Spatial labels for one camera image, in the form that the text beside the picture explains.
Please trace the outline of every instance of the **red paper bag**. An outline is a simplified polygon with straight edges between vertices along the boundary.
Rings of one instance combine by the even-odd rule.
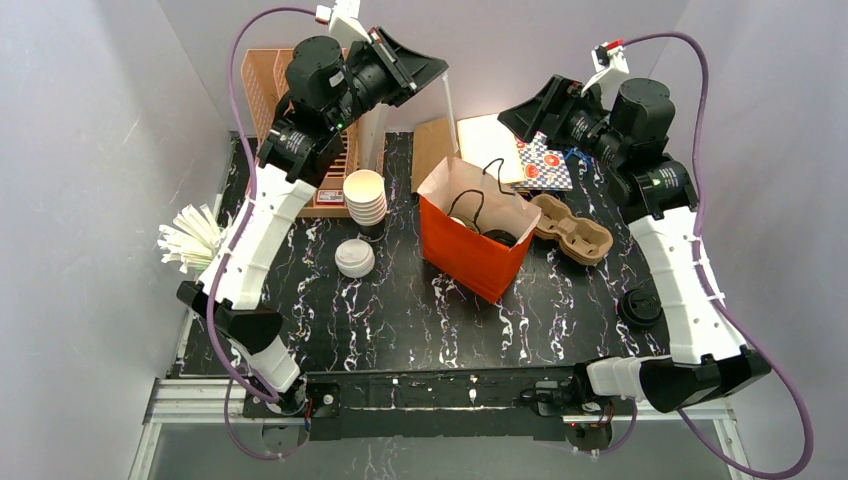
[[[424,258],[495,303],[524,262],[533,229],[542,214],[539,207],[484,170],[458,158],[452,162],[442,160],[417,192],[421,196]],[[508,248],[457,223],[448,212],[470,219],[480,232],[503,230],[518,242]]]

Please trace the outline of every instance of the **black marble surface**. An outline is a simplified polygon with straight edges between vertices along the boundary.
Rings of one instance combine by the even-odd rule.
[[[515,282],[491,305],[421,258],[411,159],[412,134],[388,134],[387,233],[375,244],[377,262],[368,276],[343,277],[333,260],[336,247],[356,237],[350,219],[300,219],[280,249],[262,299],[285,319],[280,334],[303,371],[570,365],[605,355],[668,353],[664,323],[643,334],[617,320],[616,299],[654,285],[592,165],[572,157],[575,187],[562,198],[574,214],[613,233],[606,259],[583,267],[555,242],[534,239]],[[237,145],[219,221],[235,215],[246,183]],[[226,375],[202,322],[192,325],[175,367],[183,377]]]

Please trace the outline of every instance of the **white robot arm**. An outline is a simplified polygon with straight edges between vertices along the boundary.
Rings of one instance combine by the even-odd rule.
[[[598,74],[589,84],[554,75],[534,98],[498,119],[524,141],[541,131],[550,148],[577,146],[604,167],[609,194],[655,280],[671,355],[577,364],[562,398],[580,405],[624,396],[646,399],[658,411],[670,412],[726,396],[771,367],[715,308],[716,299],[707,296],[696,271],[703,266],[713,290],[719,291],[703,244],[692,236],[698,198],[689,173],[664,152],[674,118],[669,90],[654,80],[630,79],[606,111],[602,84],[620,77],[627,64],[620,43],[601,45],[592,53]],[[692,260],[694,246],[701,249],[699,265]]]
[[[218,252],[199,282],[183,282],[177,292],[205,318],[211,285],[229,254],[215,291],[215,327],[281,393],[300,369],[279,336],[282,317],[260,305],[271,262],[338,157],[342,131],[375,109],[402,105],[447,69],[443,60],[405,48],[379,27],[366,32],[349,15],[356,9],[344,7],[317,11],[316,19],[329,25],[332,38],[312,37],[295,48],[286,69],[289,91],[257,155],[256,199],[246,198],[235,219],[240,225],[252,204],[236,246]],[[342,48],[348,48],[347,58]],[[383,128],[384,118],[368,122],[371,128],[363,130],[369,131],[361,132],[366,140],[382,137],[375,130]],[[223,245],[232,245],[235,235],[237,229],[231,229]]]

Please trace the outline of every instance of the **white wall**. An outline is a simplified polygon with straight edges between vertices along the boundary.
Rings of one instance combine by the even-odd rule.
[[[2,476],[126,478],[185,312],[157,227],[229,136],[155,0],[0,2],[0,31]]]
[[[845,478],[848,391],[848,44],[844,2],[692,2],[712,82],[703,134],[706,246],[728,305],[800,385],[816,451],[799,478]],[[632,47],[628,53],[641,47]],[[669,43],[652,77],[677,105],[670,152],[689,163],[694,54]],[[800,421],[774,375],[733,397],[755,467],[790,466]]]
[[[159,0],[186,53],[231,130],[226,87],[226,55],[233,35],[248,18],[279,5],[310,7],[332,0]],[[687,2],[663,0],[362,0],[363,26],[381,26],[403,45],[450,64],[457,118],[497,113],[527,100],[553,73],[588,79],[592,46],[676,25]],[[293,47],[326,28],[307,16],[279,13],[260,20],[243,40],[244,49]],[[634,72],[647,75],[662,42],[634,51]],[[244,90],[236,89],[246,125],[252,122]],[[389,114],[389,128],[411,130],[443,115],[441,88],[429,88]]]

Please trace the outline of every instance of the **cardboard cup holder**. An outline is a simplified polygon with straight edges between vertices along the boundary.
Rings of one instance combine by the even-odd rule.
[[[589,220],[575,217],[568,205],[554,196],[536,195],[530,203],[542,209],[534,234],[557,240],[560,250],[581,265],[597,265],[612,248],[612,234]]]

